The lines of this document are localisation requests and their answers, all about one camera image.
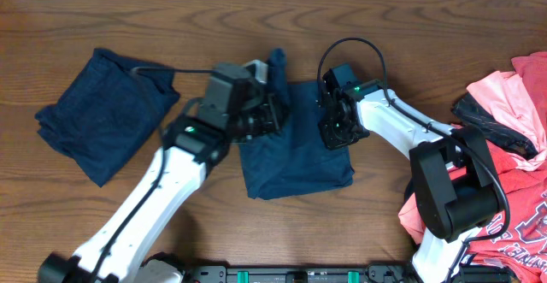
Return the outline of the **navy blue shorts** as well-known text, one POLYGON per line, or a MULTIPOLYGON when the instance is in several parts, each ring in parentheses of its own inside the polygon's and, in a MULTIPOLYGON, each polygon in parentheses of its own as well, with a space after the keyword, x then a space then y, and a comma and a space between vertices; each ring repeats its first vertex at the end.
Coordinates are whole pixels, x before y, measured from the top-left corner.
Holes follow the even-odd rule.
POLYGON ((247 196, 270 200, 326 192, 353 184, 348 148, 328 150, 318 128, 323 116, 315 82, 287 82, 287 56, 270 51, 268 89, 288 105, 289 117, 278 133, 239 146, 247 196))

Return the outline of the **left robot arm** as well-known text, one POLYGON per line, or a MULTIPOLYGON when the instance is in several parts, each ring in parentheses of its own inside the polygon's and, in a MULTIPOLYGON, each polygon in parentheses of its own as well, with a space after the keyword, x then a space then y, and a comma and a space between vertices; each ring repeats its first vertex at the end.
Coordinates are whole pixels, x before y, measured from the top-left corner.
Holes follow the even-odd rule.
POLYGON ((146 254, 182 203, 227 155, 231 144, 281 130, 287 107, 268 89, 268 65, 221 62, 166 129, 145 175, 109 221, 74 254, 50 254, 40 283, 181 282, 184 269, 146 254))

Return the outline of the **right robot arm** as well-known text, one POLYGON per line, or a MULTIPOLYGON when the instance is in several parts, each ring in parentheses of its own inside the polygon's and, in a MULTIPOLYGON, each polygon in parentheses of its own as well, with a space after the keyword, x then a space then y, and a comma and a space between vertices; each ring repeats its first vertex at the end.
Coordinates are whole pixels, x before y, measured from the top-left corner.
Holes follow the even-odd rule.
POLYGON ((385 281, 466 281, 461 260, 495 215, 510 215, 484 135, 456 129, 412 108, 375 80, 318 80, 326 114, 319 129, 327 149, 376 133, 408 159, 415 201, 425 233, 407 267, 385 267, 385 281))

